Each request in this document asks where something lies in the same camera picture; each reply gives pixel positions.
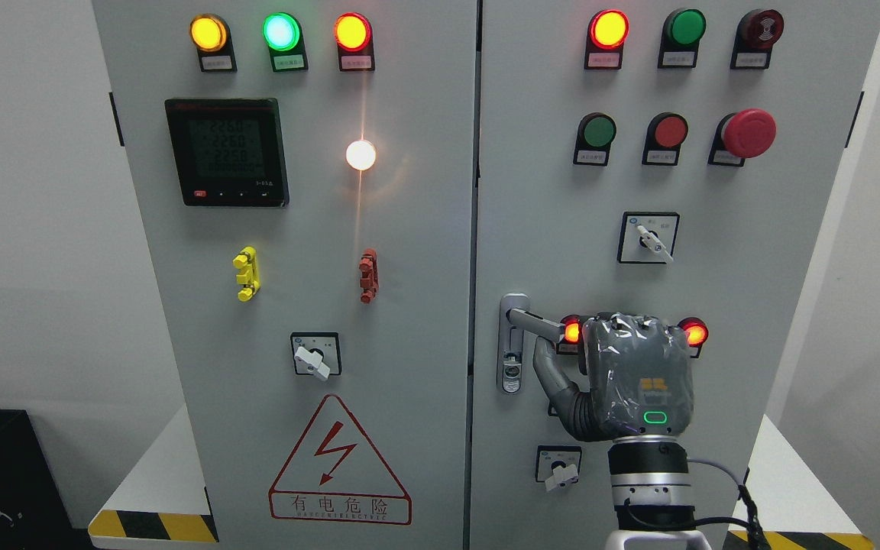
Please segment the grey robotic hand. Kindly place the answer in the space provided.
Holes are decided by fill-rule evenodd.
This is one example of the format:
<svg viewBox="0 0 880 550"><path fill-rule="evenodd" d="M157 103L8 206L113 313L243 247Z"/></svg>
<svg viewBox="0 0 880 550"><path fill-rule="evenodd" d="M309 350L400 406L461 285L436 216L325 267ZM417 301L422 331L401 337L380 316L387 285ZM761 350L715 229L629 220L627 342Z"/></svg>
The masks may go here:
<svg viewBox="0 0 880 550"><path fill-rule="evenodd" d="M558 368L547 338L535 338L533 367L562 427L576 441L678 435L694 413L688 335L649 315L612 313L584 321L590 390Z"/></svg>

